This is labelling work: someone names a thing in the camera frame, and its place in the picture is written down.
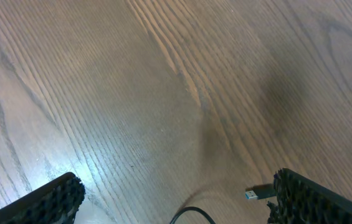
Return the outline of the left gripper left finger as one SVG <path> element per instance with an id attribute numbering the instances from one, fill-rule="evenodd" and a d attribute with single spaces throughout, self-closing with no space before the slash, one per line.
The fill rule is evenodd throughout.
<path id="1" fill-rule="evenodd" d="M 85 186 L 72 172 L 0 209 L 0 224 L 74 224 Z"/>

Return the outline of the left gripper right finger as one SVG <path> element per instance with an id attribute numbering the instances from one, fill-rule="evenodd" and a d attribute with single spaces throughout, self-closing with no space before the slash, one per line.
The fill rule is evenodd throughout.
<path id="1" fill-rule="evenodd" d="M 352 201 L 290 169 L 277 171 L 273 186 L 268 223 L 352 224 Z"/>

